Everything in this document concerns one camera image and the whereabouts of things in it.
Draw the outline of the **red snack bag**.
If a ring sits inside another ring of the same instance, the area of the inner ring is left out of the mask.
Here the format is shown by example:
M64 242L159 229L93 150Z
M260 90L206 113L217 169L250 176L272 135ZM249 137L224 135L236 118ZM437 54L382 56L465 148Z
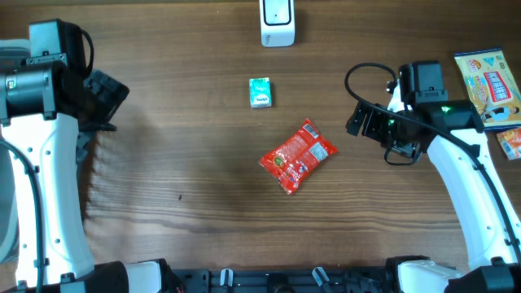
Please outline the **red snack bag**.
M323 160L337 152L307 118L282 145L266 153L260 165L291 195Z

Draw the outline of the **beige wet wipes pack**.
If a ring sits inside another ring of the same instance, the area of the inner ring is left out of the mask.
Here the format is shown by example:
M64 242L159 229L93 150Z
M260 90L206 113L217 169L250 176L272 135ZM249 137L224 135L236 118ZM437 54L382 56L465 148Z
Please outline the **beige wet wipes pack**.
M484 127L503 131L520 126L520 90L500 47L454 55L469 99Z

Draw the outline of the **orange tissue pack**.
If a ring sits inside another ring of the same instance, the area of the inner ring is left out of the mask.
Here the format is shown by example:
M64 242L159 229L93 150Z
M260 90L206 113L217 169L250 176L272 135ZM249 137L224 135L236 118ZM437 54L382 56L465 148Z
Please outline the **orange tissue pack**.
M497 134L502 150L509 160L520 158L521 130L520 128L509 129Z

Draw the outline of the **teal tissue pack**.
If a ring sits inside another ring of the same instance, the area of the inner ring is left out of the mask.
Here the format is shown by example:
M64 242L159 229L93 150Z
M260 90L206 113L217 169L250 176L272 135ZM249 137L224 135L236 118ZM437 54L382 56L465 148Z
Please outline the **teal tissue pack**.
M249 97L251 108L271 107L272 95L268 77L249 80Z

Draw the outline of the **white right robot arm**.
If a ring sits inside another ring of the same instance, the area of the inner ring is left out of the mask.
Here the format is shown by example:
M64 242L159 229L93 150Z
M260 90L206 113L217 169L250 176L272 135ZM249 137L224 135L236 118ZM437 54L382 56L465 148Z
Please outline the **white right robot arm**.
M415 164L426 154L441 176L466 242L468 273L436 264L425 256L387 260L390 292L518 292L520 290L520 220L490 158L488 138L475 107L451 100L436 61L408 63L393 71L388 106L371 103L344 79L357 107L347 133L379 142Z

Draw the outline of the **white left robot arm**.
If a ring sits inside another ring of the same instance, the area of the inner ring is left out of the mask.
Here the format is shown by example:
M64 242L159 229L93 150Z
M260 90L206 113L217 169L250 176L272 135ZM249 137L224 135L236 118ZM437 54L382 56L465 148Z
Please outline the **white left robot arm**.
M1 144L11 154L17 292L180 292L163 259L97 265L77 185L81 135L111 131L127 86L93 68L94 45L60 19L29 26L28 57L1 72Z

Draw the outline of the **white barcode scanner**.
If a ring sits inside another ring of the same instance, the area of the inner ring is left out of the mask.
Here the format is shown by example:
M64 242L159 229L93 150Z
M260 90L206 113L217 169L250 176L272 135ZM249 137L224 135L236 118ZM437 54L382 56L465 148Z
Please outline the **white barcode scanner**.
M260 0L261 44L267 48L292 46L296 38L295 1Z

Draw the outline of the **grey plastic shopping basket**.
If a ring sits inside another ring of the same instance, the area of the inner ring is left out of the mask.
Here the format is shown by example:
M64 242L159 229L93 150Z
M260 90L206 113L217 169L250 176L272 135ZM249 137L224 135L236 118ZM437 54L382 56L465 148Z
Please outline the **grey plastic shopping basket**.
M20 66L30 57L29 40L1 40L1 72ZM1 263L18 255L18 214L10 152L1 147Z

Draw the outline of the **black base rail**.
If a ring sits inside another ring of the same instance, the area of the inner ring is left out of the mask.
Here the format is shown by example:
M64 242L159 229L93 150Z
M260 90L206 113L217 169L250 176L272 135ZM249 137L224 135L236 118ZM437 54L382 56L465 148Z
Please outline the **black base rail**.
M371 293L392 292L384 267L289 270L175 269L180 292L194 293Z

